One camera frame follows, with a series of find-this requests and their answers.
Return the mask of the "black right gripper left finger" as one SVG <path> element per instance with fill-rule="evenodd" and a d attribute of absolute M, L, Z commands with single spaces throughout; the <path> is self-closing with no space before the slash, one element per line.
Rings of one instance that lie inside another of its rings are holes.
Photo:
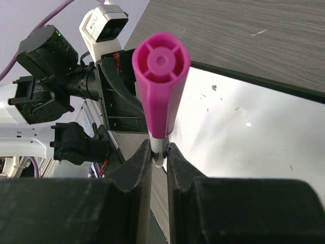
<path fill-rule="evenodd" d="M 1 243 L 146 243 L 151 147 L 103 179 L 1 181 Z"/>

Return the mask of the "magenta capped white marker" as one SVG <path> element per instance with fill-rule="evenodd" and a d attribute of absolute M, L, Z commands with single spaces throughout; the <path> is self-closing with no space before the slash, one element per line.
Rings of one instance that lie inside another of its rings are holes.
<path fill-rule="evenodd" d="M 167 157 L 190 65 L 186 47 L 168 32 L 151 35 L 132 55 L 152 159 L 157 168 L 163 166 Z"/>

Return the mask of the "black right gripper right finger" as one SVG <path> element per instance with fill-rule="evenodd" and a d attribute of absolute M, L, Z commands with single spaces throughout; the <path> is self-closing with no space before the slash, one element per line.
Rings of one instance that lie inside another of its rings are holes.
<path fill-rule="evenodd" d="M 324 243 L 324 208 L 296 179 L 207 177 L 167 156 L 171 243 Z"/>

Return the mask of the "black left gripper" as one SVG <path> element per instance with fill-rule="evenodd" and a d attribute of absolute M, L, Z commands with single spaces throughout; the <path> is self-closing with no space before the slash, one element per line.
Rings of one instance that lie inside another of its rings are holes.
<path fill-rule="evenodd" d="M 99 104 L 107 130 L 147 134 L 142 104 L 135 95 L 132 50 L 104 54 L 96 64 Z"/>

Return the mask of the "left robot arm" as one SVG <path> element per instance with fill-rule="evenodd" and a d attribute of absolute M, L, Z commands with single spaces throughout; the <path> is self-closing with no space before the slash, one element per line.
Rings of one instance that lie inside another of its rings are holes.
<path fill-rule="evenodd" d="M 34 31 L 18 48 L 28 76 L 1 87 L 1 156 L 40 157 L 74 165 L 102 163 L 110 154 L 108 132 L 148 132 L 136 97 L 133 50 L 123 50 L 115 34 L 83 37 L 93 61 L 82 57 L 53 25 Z M 76 122 L 60 118 L 74 112 L 71 97 L 99 103 L 103 123 L 89 136 Z"/>

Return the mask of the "white whiteboard black frame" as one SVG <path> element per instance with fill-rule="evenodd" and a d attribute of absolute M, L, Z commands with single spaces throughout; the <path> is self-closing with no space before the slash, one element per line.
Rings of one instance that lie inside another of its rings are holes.
<path fill-rule="evenodd" d="M 172 143 L 212 178 L 296 179 L 324 208 L 324 93 L 194 62 Z"/>

